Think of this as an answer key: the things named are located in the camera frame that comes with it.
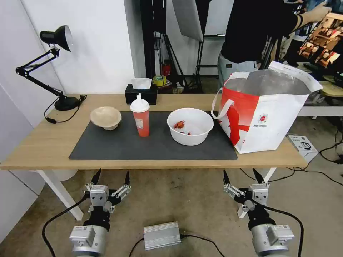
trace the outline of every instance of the beige bowl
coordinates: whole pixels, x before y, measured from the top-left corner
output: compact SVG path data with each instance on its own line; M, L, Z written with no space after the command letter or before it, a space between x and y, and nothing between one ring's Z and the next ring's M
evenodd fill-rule
M94 109L90 113L90 120L98 127L114 130L121 122L121 114L116 108L104 106Z

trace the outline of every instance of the black desk mat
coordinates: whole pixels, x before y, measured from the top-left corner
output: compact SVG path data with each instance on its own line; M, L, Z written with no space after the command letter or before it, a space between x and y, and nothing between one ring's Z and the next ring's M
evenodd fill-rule
M139 137L132 112L121 112L119 126L108 131L89 122L72 160L235 160L236 152L217 121L206 140L184 146L172 138L167 125L170 112L150 112L150 135Z

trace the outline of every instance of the lamp shade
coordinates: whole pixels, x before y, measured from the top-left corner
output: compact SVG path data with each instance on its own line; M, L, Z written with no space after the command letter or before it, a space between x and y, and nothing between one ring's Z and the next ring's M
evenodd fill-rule
M60 26L55 32L41 31L40 39L47 44L57 44L71 52L73 50L73 38L68 25Z

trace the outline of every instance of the red drink cup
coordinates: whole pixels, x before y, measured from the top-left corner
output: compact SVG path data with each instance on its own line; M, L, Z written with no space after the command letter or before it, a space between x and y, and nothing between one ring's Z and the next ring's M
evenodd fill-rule
M149 136L149 108L149 103L142 99L141 93L137 95L137 99L130 106L136 121L138 134L141 137Z

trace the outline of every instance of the printed logo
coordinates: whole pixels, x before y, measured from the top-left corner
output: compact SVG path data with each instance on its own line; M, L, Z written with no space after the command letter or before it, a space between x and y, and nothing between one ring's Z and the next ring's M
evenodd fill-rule
M262 114L258 118L258 123L266 123L268 119L268 114Z

